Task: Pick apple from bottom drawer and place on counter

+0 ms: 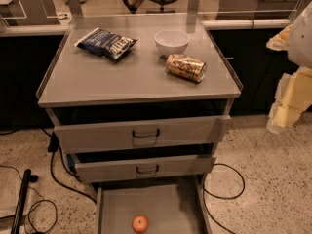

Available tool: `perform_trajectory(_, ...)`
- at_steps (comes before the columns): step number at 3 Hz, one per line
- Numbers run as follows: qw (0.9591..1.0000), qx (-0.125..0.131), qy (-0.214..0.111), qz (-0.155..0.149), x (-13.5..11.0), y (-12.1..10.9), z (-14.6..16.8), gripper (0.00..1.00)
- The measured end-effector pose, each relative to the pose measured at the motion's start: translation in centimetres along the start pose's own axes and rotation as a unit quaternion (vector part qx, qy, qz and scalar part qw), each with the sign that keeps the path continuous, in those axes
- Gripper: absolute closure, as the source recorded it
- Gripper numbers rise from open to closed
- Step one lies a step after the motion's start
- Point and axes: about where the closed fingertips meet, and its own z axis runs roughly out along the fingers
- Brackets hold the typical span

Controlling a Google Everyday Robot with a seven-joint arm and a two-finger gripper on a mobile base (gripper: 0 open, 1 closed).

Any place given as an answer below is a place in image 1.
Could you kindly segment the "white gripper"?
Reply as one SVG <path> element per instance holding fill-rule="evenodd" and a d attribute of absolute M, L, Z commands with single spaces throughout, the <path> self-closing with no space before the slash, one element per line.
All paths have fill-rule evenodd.
<path fill-rule="evenodd" d="M 312 2 L 294 20 L 266 43 L 273 51 L 288 50 L 291 62 L 305 66 L 293 75 L 284 73 L 269 112 L 267 130 L 280 134 L 293 126 L 312 105 Z"/>

